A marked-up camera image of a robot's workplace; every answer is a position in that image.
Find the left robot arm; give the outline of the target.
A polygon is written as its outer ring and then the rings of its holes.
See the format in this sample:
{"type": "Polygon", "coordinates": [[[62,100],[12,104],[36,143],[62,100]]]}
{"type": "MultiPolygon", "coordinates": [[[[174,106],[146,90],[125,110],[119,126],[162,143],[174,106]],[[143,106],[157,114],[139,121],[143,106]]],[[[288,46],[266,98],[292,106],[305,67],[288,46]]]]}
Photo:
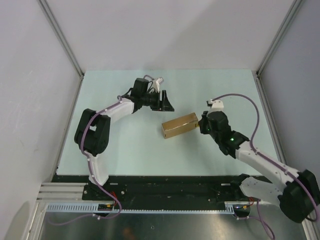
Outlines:
{"type": "Polygon", "coordinates": [[[93,194],[100,200],[107,199],[111,193],[111,188],[105,184],[109,178],[107,167],[98,160],[109,144],[111,125],[134,114],[143,106],[156,112],[175,110],[168,100],[167,91],[160,90],[164,79],[158,77],[147,80],[146,77],[137,78],[133,87],[117,96],[116,103],[100,111],[85,109],[79,120],[74,142],[87,158],[89,179],[95,184],[93,194]]]}

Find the brown cardboard express box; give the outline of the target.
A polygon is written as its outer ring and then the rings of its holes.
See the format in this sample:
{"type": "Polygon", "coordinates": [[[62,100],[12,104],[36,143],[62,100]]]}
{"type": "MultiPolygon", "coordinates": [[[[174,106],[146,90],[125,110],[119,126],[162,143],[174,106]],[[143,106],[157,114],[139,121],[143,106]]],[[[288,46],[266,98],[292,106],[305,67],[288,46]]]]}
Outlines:
{"type": "Polygon", "coordinates": [[[196,123],[198,123],[198,117],[193,112],[167,122],[163,122],[162,134],[165,139],[172,138],[196,129],[196,123]]]}

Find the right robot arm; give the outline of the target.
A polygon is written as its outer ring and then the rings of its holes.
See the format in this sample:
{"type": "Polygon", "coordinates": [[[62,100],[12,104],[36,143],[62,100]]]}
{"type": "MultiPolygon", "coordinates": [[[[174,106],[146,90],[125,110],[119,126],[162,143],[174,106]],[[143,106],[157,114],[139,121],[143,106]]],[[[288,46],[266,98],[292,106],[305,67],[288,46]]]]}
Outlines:
{"type": "Polygon", "coordinates": [[[310,219],[309,214],[320,204],[320,189],[311,171],[298,171],[254,150],[248,137],[231,129],[222,111],[204,111],[198,124],[200,132],[210,135],[224,155],[251,166],[270,181],[259,189],[256,180],[244,175],[241,183],[230,188],[235,200],[255,197],[279,206],[295,223],[310,219]]]}

